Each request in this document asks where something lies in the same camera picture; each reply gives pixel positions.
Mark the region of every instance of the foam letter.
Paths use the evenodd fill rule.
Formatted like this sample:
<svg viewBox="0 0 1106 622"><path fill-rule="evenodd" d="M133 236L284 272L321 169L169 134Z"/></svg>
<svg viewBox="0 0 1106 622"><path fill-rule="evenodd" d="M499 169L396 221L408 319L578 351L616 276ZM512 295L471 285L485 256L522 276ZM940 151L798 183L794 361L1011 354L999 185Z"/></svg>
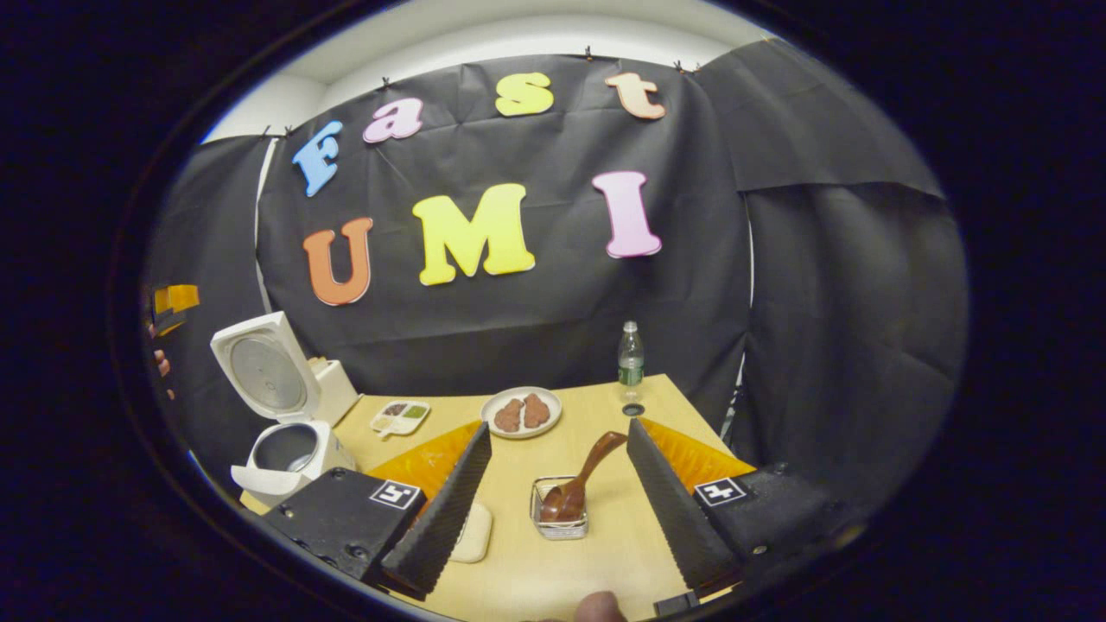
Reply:
<svg viewBox="0 0 1106 622"><path fill-rule="evenodd" d="M552 84L544 73L515 73L508 75L495 85L500 97L495 108L503 116L538 114L553 105L553 93L545 86Z"/></svg>
<svg viewBox="0 0 1106 622"><path fill-rule="evenodd" d="M382 106L373 113L374 121L362 135L366 143L383 143L388 138L406 138L422 127L419 115L422 113L422 100L407 97Z"/></svg>
<svg viewBox="0 0 1106 622"><path fill-rule="evenodd" d="M338 172L338 165L327 163L326 158L338 157L338 142L332 138L342 129L341 121L332 121L323 131L312 136L311 141L296 152L292 164L299 164L303 176L307 178L307 196L313 197L320 188L326 185Z"/></svg>
<svg viewBox="0 0 1106 622"><path fill-rule="evenodd" d="M368 230L372 228L372 218L355 218L342 226L342 235L349 240L349 261L353 263L353 273L344 283L334 280L334 271L331 269L334 231L316 231L303 240L303 250L307 251L311 289L319 300L337 307L357 302L368 291L372 276L368 266Z"/></svg>
<svg viewBox="0 0 1106 622"><path fill-rule="evenodd" d="M626 112L638 118L660 118L665 116L665 106L654 104L646 93L656 93L657 85L645 82L636 73L620 73L604 81L607 86L618 90L618 99Z"/></svg>
<svg viewBox="0 0 1106 622"><path fill-rule="evenodd" d="M636 170L604 173L592 179L592 185L607 199L607 211L611 214L607 255L615 259L653 255L660 250L660 238L649 231L641 203L645 182L645 175Z"/></svg>
<svg viewBox="0 0 1106 622"><path fill-rule="evenodd" d="M500 184L484 190L470 222L447 196L415 204L411 212L422 220L426 269L419 272L424 286L448 283L457 270L446 262L446 249L469 277L488 243L484 271L489 274L523 272L536 263L522 239L522 197L526 189L519 184Z"/></svg>

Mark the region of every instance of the small tray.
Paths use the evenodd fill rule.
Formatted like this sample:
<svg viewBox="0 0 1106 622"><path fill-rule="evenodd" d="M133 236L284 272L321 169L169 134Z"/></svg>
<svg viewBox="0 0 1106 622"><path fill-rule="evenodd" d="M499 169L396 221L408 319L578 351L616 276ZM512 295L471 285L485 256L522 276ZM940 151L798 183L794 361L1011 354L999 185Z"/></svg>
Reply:
<svg viewBox="0 0 1106 622"><path fill-rule="evenodd" d="M380 438L389 434L410 434L418 429L422 419L430 414L430 405L426 402L415 402L411 400L395 400L388 402L380 408L379 413L373 417L368 426Z"/></svg>
<svg viewBox="0 0 1106 622"><path fill-rule="evenodd" d="M542 501L545 495L555 486L567 484L575 475L539 477L530 488L530 519L534 521L538 532L549 540L578 540L587 535L587 499L584 499L584 512L580 520L572 522L542 522Z"/></svg>

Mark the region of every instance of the wooden spoon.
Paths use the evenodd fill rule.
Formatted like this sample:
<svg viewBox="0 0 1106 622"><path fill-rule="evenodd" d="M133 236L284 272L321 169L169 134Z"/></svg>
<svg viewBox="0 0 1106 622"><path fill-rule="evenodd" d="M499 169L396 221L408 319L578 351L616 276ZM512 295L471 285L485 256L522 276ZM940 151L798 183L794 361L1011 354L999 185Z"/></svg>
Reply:
<svg viewBox="0 0 1106 622"><path fill-rule="evenodd" d="M616 447L626 442L628 436L617 432L608 432L599 437L584 460L584 468L572 481L555 486L545 494L542 500L542 522L572 522L580 520L584 514L584 485L599 464Z"/></svg>

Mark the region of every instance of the blue letter f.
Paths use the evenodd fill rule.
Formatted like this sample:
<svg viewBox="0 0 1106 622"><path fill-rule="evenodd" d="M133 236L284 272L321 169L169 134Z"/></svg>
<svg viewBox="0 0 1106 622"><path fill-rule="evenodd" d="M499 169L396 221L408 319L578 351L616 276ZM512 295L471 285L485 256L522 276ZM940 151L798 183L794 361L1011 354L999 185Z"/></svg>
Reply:
<svg viewBox="0 0 1106 622"><path fill-rule="evenodd" d="M315 134L292 158L292 164L299 164L303 176L307 178L309 197L315 196L315 193L338 170L338 165L327 163L326 158L333 159L338 155L338 142L331 136L337 134L340 129L342 129L341 121L327 123L326 127Z"/></svg>

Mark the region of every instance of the orange letter u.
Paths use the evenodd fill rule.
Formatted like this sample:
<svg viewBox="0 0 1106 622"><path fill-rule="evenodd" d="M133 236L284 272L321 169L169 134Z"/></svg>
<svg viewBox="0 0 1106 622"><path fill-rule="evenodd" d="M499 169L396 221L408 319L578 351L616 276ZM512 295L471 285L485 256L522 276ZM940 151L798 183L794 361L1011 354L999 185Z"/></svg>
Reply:
<svg viewBox="0 0 1106 622"><path fill-rule="evenodd" d="M349 261L353 263L353 274L344 283L334 280L334 271L331 269L334 231L316 231L303 240L311 271L311 289L319 300L337 307L357 302L368 291L368 230L372 228L372 218L356 218L342 226L342 235L349 240Z"/></svg>

